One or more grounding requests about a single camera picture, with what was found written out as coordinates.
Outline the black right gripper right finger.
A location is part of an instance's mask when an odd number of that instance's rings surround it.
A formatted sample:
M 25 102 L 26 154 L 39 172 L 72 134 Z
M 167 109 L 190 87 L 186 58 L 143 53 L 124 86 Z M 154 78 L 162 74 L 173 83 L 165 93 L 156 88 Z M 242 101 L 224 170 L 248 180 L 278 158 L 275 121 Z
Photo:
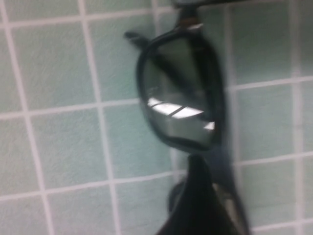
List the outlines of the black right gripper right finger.
M 221 146 L 211 150 L 211 175 L 218 198 L 239 234 L 251 234 L 246 211 L 235 185 L 230 157 Z

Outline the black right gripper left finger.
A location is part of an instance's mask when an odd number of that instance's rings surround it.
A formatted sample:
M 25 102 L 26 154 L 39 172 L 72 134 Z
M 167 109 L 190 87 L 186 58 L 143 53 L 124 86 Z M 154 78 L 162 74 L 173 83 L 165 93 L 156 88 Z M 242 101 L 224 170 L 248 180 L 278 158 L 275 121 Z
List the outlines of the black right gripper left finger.
M 202 156 L 189 156 L 183 192 L 158 235 L 226 235 L 227 214 L 213 190 Z

